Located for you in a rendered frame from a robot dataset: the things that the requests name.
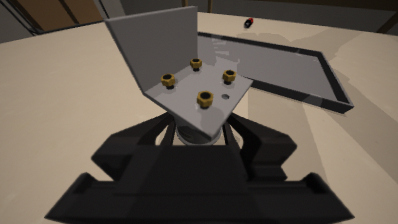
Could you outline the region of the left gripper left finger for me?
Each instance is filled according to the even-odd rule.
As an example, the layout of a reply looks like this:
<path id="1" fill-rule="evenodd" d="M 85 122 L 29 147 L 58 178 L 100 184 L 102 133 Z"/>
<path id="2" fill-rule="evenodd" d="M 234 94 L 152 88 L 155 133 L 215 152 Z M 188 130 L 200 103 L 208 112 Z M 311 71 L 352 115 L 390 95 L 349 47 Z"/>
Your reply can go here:
<path id="1" fill-rule="evenodd" d="M 173 145 L 176 123 L 173 115 L 168 112 L 111 134 L 103 144 L 156 145 L 156 138 L 166 127 L 160 145 Z"/>

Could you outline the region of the grey metal l-shaped bracket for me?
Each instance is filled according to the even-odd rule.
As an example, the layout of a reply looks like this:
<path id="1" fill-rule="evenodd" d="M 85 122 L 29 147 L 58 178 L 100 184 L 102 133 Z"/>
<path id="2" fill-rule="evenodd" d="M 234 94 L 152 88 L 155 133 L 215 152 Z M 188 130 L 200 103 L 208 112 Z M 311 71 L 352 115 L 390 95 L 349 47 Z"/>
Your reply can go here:
<path id="1" fill-rule="evenodd" d="M 198 72 L 193 71 L 190 61 L 198 58 L 197 7 L 103 21 L 142 94 L 211 142 L 253 80 L 236 74 L 226 85 L 225 70 L 203 62 Z M 172 90 L 162 85 L 165 74 L 174 74 Z M 201 91 L 213 94 L 205 110 L 197 103 Z"/>

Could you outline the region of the red hand nut driver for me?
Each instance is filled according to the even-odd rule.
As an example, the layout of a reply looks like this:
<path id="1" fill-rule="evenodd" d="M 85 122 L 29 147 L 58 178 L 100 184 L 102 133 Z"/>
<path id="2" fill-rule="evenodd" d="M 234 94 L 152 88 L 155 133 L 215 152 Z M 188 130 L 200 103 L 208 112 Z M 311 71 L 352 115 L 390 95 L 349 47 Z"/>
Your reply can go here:
<path id="1" fill-rule="evenodd" d="M 249 28 L 253 24 L 253 18 L 247 19 L 245 23 L 244 23 L 244 28 Z"/>

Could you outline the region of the dark grey cylinder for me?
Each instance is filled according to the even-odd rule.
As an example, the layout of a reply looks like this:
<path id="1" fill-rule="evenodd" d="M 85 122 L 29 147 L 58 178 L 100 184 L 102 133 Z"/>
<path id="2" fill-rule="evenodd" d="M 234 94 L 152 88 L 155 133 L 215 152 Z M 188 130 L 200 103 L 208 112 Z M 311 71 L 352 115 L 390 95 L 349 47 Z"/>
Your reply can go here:
<path id="1" fill-rule="evenodd" d="M 210 142 L 205 137 L 191 129 L 189 126 L 187 126 L 177 118 L 174 117 L 174 120 L 176 123 L 176 134 L 179 140 L 185 145 L 213 145 L 219 140 L 223 131 L 223 128 L 221 127 L 215 137 Z"/>

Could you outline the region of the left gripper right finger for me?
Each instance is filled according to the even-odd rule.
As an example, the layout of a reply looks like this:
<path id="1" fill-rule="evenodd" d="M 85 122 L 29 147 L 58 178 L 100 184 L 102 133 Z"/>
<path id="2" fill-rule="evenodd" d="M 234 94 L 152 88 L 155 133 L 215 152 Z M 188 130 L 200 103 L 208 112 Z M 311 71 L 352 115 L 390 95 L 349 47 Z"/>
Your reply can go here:
<path id="1" fill-rule="evenodd" d="M 239 147 L 230 125 L 242 137 L 242 148 Z M 225 145 L 233 145 L 238 148 L 246 172 L 253 166 L 281 167 L 297 149 L 297 144 L 289 135 L 233 112 L 222 128 Z"/>

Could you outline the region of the brass hex nut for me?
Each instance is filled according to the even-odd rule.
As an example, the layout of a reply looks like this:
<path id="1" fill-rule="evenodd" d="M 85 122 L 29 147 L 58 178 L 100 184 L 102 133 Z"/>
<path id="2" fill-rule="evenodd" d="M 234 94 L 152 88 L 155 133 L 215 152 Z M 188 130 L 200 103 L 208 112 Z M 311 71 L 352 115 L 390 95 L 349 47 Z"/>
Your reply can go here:
<path id="1" fill-rule="evenodd" d="M 235 80 L 235 77 L 236 77 L 236 72 L 235 71 L 233 71 L 233 70 L 225 70 L 224 73 L 223 73 L 222 79 L 224 79 L 225 81 L 228 81 L 228 82 L 232 82 L 232 81 Z"/>
<path id="2" fill-rule="evenodd" d="M 202 66 L 202 60 L 197 59 L 197 58 L 196 59 L 192 59 L 190 61 L 190 66 L 192 68 L 200 68 Z"/>
<path id="3" fill-rule="evenodd" d="M 165 74 L 161 76 L 161 82 L 163 86 L 172 86 L 175 84 L 175 78 L 173 74 Z"/>
<path id="4" fill-rule="evenodd" d="M 197 103 L 202 107 L 211 106 L 213 101 L 213 94 L 209 91 L 201 91 L 197 96 Z"/>

